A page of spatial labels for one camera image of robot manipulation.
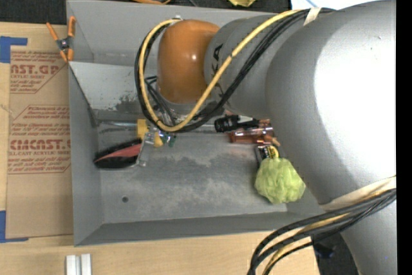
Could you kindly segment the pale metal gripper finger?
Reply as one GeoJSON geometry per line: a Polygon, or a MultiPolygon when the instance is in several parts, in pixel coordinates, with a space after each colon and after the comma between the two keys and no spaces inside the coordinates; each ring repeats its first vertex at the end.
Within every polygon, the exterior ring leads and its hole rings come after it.
{"type": "Polygon", "coordinates": [[[140,167],[145,167],[149,161],[151,154],[151,145],[148,142],[143,142],[136,160],[136,164],[140,167]]]}

